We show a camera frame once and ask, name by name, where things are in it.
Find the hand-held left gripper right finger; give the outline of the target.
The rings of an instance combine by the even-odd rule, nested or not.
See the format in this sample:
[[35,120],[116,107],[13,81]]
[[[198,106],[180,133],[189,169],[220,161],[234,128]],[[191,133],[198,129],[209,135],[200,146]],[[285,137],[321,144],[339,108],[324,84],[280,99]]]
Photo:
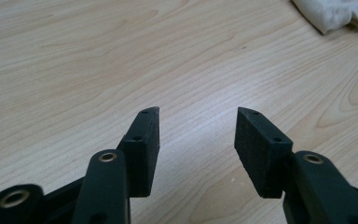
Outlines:
[[283,199],[288,224],[358,224],[358,188],[325,156],[293,152],[262,113],[238,109],[234,147],[258,195]]

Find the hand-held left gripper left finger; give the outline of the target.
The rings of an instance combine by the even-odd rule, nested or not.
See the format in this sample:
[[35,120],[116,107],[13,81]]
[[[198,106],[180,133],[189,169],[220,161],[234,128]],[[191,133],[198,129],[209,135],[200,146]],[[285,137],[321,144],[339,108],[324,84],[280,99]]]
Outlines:
[[71,224],[131,224],[131,198],[151,194],[159,153],[159,108],[140,111],[117,148],[94,154]]

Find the white cloth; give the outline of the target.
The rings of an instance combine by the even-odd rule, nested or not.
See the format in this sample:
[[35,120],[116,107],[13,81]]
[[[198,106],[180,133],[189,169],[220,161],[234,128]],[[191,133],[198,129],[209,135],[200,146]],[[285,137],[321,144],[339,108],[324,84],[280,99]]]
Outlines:
[[348,24],[358,29],[358,0],[292,0],[323,35]]

